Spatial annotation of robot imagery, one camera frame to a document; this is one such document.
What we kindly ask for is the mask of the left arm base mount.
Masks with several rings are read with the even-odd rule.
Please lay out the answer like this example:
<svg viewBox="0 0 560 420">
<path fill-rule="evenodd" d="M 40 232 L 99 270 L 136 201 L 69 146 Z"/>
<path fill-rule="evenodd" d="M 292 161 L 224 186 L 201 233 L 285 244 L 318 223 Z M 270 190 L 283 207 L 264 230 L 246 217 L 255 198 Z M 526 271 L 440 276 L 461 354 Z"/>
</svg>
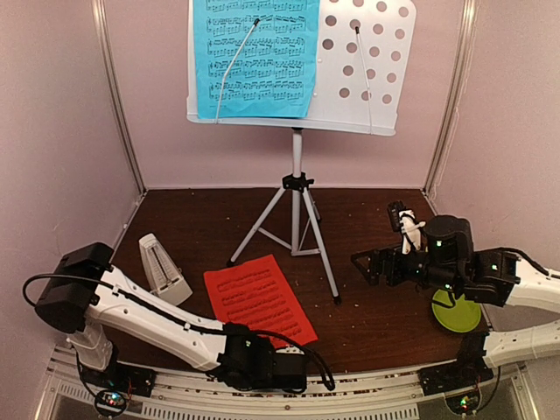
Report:
<svg viewBox="0 0 560 420">
<path fill-rule="evenodd" d="M 94 398 L 95 410 L 103 417 L 118 417 L 130 405 L 133 396 L 150 397 L 156 372 L 117 362 L 112 372 L 100 372 L 78 365 L 78 374 L 86 391 Z"/>
</svg>

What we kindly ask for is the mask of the silver tripod stand legs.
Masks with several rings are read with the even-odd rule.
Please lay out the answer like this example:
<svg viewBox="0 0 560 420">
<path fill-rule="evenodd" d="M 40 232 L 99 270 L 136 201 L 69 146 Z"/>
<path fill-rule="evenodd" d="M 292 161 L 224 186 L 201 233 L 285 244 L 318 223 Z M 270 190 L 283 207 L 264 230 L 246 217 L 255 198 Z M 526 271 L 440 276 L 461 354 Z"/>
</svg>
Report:
<svg viewBox="0 0 560 420">
<path fill-rule="evenodd" d="M 226 267 L 233 267 L 255 234 L 260 233 L 288 249 L 293 257 L 319 256 L 332 294 L 332 300 L 336 305 L 340 305 L 342 298 L 320 229 L 322 218 L 312 198 L 311 186 L 314 180 L 307 178 L 303 171 L 303 130 L 292 128 L 291 131 L 292 171 L 282 178 L 281 186 L 227 260 Z M 284 241 L 263 227 L 263 223 L 287 192 L 291 192 L 290 241 Z"/>
</svg>

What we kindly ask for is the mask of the white perforated music stand desk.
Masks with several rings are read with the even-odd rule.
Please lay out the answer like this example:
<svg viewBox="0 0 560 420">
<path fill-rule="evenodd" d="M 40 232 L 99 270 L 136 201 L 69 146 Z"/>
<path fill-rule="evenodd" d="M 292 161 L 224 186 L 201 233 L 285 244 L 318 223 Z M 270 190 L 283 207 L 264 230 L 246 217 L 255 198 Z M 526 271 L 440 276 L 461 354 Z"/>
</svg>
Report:
<svg viewBox="0 0 560 420">
<path fill-rule="evenodd" d="M 191 122 L 395 134 L 417 17 L 411 1 L 318 1 L 316 82 L 307 116 L 220 120 L 198 117 L 193 2 L 187 36 L 186 115 Z"/>
</svg>

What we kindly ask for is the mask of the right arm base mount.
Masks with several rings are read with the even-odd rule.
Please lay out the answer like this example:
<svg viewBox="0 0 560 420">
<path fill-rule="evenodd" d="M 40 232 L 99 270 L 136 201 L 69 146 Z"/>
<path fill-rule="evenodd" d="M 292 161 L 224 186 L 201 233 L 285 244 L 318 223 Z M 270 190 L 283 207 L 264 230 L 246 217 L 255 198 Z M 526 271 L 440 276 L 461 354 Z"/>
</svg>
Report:
<svg viewBox="0 0 560 420">
<path fill-rule="evenodd" d="M 483 405 L 480 385 L 494 378 L 494 371 L 474 364 L 457 362 L 425 367 L 418 372 L 424 396 L 442 394 L 447 409 L 454 415 L 474 415 Z"/>
</svg>

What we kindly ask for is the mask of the blue sheet music paper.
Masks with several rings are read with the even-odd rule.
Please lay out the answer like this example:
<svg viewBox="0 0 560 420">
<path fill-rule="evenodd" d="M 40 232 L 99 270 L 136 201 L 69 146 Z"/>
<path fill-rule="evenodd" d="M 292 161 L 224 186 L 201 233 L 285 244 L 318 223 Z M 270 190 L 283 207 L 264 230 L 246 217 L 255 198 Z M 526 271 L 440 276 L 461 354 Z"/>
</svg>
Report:
<svg viewBox="0 0 560 420">
<path fill-rule="evenodd" d="M 198 117 L 305 118 L 319 12 L 318 1 L 193 2 Z"/>
</svg>

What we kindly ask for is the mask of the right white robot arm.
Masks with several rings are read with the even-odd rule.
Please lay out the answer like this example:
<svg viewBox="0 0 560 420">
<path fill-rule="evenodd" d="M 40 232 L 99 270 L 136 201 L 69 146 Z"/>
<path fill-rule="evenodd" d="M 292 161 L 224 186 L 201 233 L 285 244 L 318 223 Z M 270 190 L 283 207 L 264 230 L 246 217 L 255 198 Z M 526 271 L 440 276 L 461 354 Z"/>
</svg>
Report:
<svg viewBox="0 0 560 420">
<path fill-rule="evenodd" d="M 474 250 L 468 220 L 437 215 L 427 222 L 394 223 L 393 227 L 402 234 L 401 247 L 351 256 L 369 284 L 383 281 L 395 287 L 410 281 L 477 304 L 559 311 L 558 271 L 545 269 L 517 248 Z M 510 332 L 469 333 L 448 376 L 454 385 L 464 387 L 481 373 L 482 366 L 498 368 L 558 354 L 557 321 Z"/>
</svg>

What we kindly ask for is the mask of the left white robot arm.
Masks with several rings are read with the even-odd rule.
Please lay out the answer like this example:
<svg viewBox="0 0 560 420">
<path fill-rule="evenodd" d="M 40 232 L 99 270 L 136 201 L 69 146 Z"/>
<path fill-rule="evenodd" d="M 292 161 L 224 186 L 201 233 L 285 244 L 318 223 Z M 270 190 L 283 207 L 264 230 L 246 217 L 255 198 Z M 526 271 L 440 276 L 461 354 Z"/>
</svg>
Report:
<svg viewBox="0 0 560 420">
<path fill-rule="evenodd" d="M 120 387 L 126 371 L 104 327 L 158 347 L 240 391 L 303 393 L 306 366 L 313 363 L 325 388 L 336 387 L 331 369 L 315 351 L 277 332 L 200 317 L 165 302 L 112 264 L 113 249 L 93 242 L 63 255 L 52 273 L 29 277 L 28 288 L 46 281 L 28 303 L 50 327 L 64 333 L 82 366 L 108 389 Z"/>
</svg>

